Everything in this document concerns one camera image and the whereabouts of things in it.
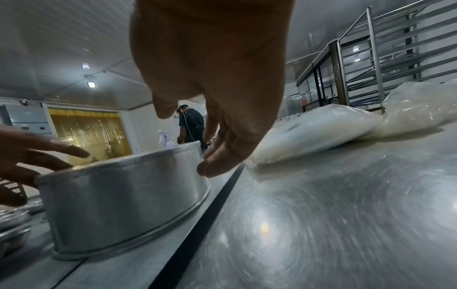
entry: headphone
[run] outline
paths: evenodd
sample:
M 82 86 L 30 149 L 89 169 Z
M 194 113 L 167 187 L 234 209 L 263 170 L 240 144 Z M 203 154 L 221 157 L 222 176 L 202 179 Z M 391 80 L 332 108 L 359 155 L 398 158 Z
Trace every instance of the headphone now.
M 184 114 L 184 111 L 182 110 L 181 107 L 178 107 L 178 109 L 182 112 L 182 115 L 184 116 L 184 121 L 186 122 L 186 127 L 187 127 L 187 130 L 189 131 L 190 137 L 193 139 L 193 141 L 196 141 L 194 139 L 194 137 L 192 136 L 192 133 L 190 133 L 190 128 L 189 128 L 189 125 L 187 124 L 187 119 L 186 119 L 186 115 Z

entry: hand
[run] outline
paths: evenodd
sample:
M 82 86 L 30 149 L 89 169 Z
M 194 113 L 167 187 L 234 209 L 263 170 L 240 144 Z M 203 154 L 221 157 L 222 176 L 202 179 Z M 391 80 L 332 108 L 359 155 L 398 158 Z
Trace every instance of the hand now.
M 37 150 L 57 151 L 80 158 L 89 153 L 61 140 L 47 138 L 14 127 L 0 125 L 0 178 L 36 188 L 38 172 L 17 166 L 24 163 L 50 170 L 68 169 L 72 166 L 57 157 Z M 0 204 L 23 206 L 27 202 L 19 194 L 0 185 Z
M 204 141 L 220 125 L 200 175 L 238 165 L 273 125 L 292 6 L 293 0 L 137 0 L 130 45 L 157 116 L 169 118 L 178 100 L 203 94 Z

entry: dark shirt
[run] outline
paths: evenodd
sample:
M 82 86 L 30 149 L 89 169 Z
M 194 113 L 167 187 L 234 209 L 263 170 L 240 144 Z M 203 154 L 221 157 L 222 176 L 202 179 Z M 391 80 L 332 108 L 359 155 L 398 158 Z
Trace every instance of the dark shirt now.
M 199 140 L 202 149 L 208 146 L 203 141 L 203 131 L 205 130 L 205 122 L 203 116 L 195 109 L 188 109 L 179 114 L 179 126 L 186 129 L 186 142 L 194 142 Z

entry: ceiling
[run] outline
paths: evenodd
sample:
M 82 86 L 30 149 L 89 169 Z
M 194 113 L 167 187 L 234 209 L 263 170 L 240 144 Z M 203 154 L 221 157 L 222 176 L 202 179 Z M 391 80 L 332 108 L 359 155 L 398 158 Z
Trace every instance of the ceiling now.
M 151 93 L 130 56 L 128 25 L 133 2 L 0 2 L 0 97 L 121 109 L 150 102 Z M 374 14 L 380 14 L 412 2 L 297 0 L 287 59 L 321 50 L 370 4 Z M 305 67 L 311 58 L 295 63 L 295 69 Z M 90 69 L 84 70 L 83 63 Z M 97 87 L 89 88 L 88 81 Z

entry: metal rack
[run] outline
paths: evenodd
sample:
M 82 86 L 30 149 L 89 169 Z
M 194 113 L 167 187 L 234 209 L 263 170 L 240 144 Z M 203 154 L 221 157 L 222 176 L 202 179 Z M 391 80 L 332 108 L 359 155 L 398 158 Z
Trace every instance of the metal rack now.
M 374 18 L 367 8 L 337 40 L 348 105 L 380 110 L 390 91 L 406 81 L 440 81 L 457 72 L 437 69 L 457 61 L 457 52 L 446 54 L 457 51 L 457 41 L 452 40 L 457 36 L 457 17 L 449 17 L 457 10 L 457 1 L 448 2 L 422 0 Z

